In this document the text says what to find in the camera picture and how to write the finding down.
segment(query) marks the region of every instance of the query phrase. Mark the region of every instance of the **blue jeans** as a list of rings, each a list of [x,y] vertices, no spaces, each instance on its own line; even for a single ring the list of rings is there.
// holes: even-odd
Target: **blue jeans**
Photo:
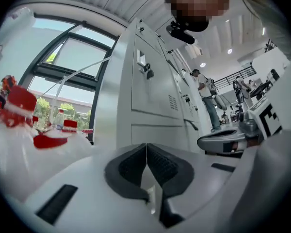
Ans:
[[[209,117],[211,120],[211,124],[212,124],[212,129],[214,129],[214,130],[220,129],[221,128],[220,121],[218,118],[217,111],[215,110],[215,107],[212,103],[211,97],[203,98],[202,100],[205,103],[206,109],[208,111],[208,114],[209,114]]]

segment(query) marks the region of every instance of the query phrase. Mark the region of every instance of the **table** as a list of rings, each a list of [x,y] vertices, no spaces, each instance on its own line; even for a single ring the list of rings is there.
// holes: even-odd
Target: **table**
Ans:
[[[255,88],[252,92],[250,92],[250,97],[253,98],[258,94],[261,94],[263,90],[265,90],[270,84],[270,81],[260,84],[257,88]]]

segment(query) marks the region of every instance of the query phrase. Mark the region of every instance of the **white cable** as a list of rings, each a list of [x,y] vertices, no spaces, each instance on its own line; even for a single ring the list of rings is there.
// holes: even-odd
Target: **white cable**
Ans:
[[[74,73],[72,73],[72,74],[70,74],[69,76],[64,77],[64,78],[66,78],[66,81],[67,81],[68,79],[72,78],[73,76],[79,74],[80,72],[84,71],[85,69],[87,69],[87,68],[89,68],[89,67],[92,67],[92,66],[94,66],[94,65],[97,65],[97,64],[100,64],[100,63],[105,62],[105,61],[107,61],[107,60],[110,60],[111,57],[112,57],[112,55],[111,55],[110,57],[108,57],[108,58],[105,58],[105,59],[101,60],[101,61],[98,61],[98,62],[96,62],[96,63],[90,64],[89,66],[83,67],[83,68],[81,68],[80,70],[75,71]],[[62,78],[62,79],[59,80],[57,83],[55,83],[55,84],[54,84],[50,89],[48,89],[45,93],[43,93],[41,96],[37,97],[37,99],[39,99],[40,97],[44,96],[44,95],[45,95],[47,92],[49,92],[49,91],[50,91],[50,90],[51,90],[55,85],[57,85],[58,83],[60,83],[64,78]]]

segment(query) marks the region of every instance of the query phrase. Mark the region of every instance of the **ventilation grille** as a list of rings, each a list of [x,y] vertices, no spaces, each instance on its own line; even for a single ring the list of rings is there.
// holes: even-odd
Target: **ventilation grille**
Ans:
[[[168,97],[170,108],[177,111],[178,110],[177,100],[173,96],[168,95]]]
[[[190,113],[191,113],[191,116],[192,116],[192,117],[194,117],[194,116],[193,116],[193,111],[192,111],[192,109],[191,109],[191,108],[190,108]]]

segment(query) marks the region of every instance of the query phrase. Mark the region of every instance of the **cabinet door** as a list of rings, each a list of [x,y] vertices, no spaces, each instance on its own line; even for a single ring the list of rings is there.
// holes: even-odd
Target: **cabinet door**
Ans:
[[[172,68],[169,64],[172,74],[174,76],[178,93],[179,93],[179,100],[183,112],[183,118],[189,121],[198,121],[197,111],[195,110],[195,104],[193,97],[190,93],[190,88],[182,79],[182,77]]]
[[[183,118],[174,78],[164,56],[159,55],[148,43],[136,36],[132,77],[132,109],[155,115]],[[138,63],[149,63],[154,76],[147,79]]]
[[[160,55],[163,56],[162,48],[159,44],[159,39],[157,34],[150,29],[145,23],[138,22],[136,34],[146,41],[152,48],[154,48]]]

